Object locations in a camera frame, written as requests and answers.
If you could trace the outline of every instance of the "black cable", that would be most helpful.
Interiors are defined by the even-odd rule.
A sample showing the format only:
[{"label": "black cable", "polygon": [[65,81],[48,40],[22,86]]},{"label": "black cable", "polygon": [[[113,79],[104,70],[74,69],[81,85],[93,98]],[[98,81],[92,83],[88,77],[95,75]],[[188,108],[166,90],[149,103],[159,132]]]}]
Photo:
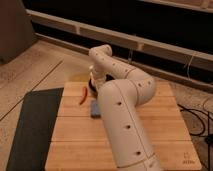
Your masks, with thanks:
[{"label": "black cable", "polygon": [[[210,135],[210,112],[208,112],[208,135]],[[208,168],[209,168],[209,171],[211,170],[211,146],[210,144],[208,143]]]},{"label": "black cable", "polygon": [[[196,116],[197,117],[197,119],[200,121],[200,123],[201,123],[201,125],[202,125],[202,131],[201,132],[199,132],[199,133],[196,133],[196,134],[194,134],[194,133],[190,133],[190,135],[192,135],[192,136],[198,136],[198,137],[209,137],[209,135],[210,135],[210,121],[213,121],[213,119],[210,117],[210,114],[212,114],[210,111],[207,111],[207,110],[205,110],[205,111],[207,111],[207,113],[205,113],[205,112],[203,112],[203,111],[201,111],[201,110],[197,110],[197,109],[188,109],[188,108],[186,108],[186,107],[184,107],[183,105],[180,105],[180,104],[178,104],[178,106],[179,107],[181,107],[182,109],[181,109],[181,111],[187,111],[187,112],[189,112],[190,114],[192,114],[192,115],[194,115],[194,116]],[[202,114],[204,114],[205,116],[207,116],[207,126],[208,126],[208,135],[203,135],[203,133],[205,132],[205,130],[206,130],[206,126],[205,126],[205,123],[204,123],[204,121],[200,118],[200,116],[199,115],[197,115],[196,113],[194,113],[193,111],[196,111],[196,112],[200,112],[200,113],[202,113]],[[208,170],[208,171],[211,171],[211,145],[209,144],[209,143],[207,143],[208,144],[208,166],[206,166],[202,161],[201,161],[201,164]]]},{"label": "black cable", "polygon": [[191,110],[187,109],[186,107],[184,107],[184,106],[182,106],[182,105],[180,105],[180,104],[178,104],[178,106],[182,108],[182,109],[180,110],[181,112],[187,111],[187,112],[189,112],[190,114],[194,115],[194,116],[200,121],[200,123],[201,123],[201,125],[202,125],[202,130],[201,130],[199,133],[191,133],[191,132],[190,132],[189,134],[190,134],[191,136],[202,136],[202,135],[205,133],[205,131],[206,131],[206,126],[205,126],[204,121],[200,118],[199,115],[197,115],[196,113],[194,113],[194,112],[192,112]]}]

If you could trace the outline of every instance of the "blue object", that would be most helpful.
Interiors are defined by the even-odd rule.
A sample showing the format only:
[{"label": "blue object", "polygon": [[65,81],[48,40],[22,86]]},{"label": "blue object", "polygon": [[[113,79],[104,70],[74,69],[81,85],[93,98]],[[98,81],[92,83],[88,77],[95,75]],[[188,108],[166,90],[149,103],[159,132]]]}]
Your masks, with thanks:
[{"label": "blue object", "polygon": [[98,108],[98,103],[96,100],[93,100],[91,102],[91,112],[90,112],[90,115],[92,118],[100,118],[101,117],[101,113],[99,111],[99,108]]}]

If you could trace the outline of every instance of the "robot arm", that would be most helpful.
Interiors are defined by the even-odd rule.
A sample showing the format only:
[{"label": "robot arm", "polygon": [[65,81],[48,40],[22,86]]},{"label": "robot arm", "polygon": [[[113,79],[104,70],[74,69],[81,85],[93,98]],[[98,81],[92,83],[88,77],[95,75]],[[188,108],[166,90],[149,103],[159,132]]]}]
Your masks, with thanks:
[{"label": "robot arm", "polygon": [[[98,91],[98,106],[115,163],[119,171],[160,171],[135,106],[155,93],[153,78],[142,70],[113,59],[110,46],[92,48],[92,84]],[[115,80],[105,83],[105,75]]]}]

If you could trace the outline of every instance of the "black cloth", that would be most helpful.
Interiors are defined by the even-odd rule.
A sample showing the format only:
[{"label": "black cloth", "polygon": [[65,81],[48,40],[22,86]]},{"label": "black cloth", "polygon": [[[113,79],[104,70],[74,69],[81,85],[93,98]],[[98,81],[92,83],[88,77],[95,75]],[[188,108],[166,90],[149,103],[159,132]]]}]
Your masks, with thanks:
[{"label": "black cloth", "polygon": [[63,88],[24,97],[7,171],[44,170]]}]

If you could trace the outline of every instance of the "black panel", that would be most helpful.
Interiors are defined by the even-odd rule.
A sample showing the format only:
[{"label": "black panel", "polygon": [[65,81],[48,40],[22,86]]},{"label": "black panel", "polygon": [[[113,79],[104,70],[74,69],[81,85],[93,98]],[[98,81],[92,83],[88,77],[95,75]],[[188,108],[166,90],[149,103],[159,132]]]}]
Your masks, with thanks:
[{"label": "black panel", "polygon": [[[64,41],[72,42],[81,46],[85,46],[87,48],[105,44],[104,42],[81,37],[75,34],[70,34],[64,31],[48,28],[38,24],[33,24],[33,26],[37,30],[37,32],[41,34],[48,35],[50,37],[55,37]],[[113,49],[113,54],[115,56],[120,56],[122,58],[127,59],[128,56],[130,55],[129,49],[121,48],[115,45],[111,45],[111,46]],[[151,55],[147,55],[147,54],[135,52],[135,51],[133,52],[132,58],[133,58],[133,61],[135,62],[160,68],[165,71],[173,72],[182,76],[187,76],[187,67],[184,67],[184,64],[181,64],[178,62],[173,62],[170,60],[158,58],[156,56],[151,56]],[[212,83],[213,81],[213,73],[209,71],[205,71],[195,67],[190,67],[189,74],[191,78],[201,80],[207,83]]]},{"label": "black panel", "polygon": [[23,0],[26,8],[213,54],[213,14],[139,0]]}]

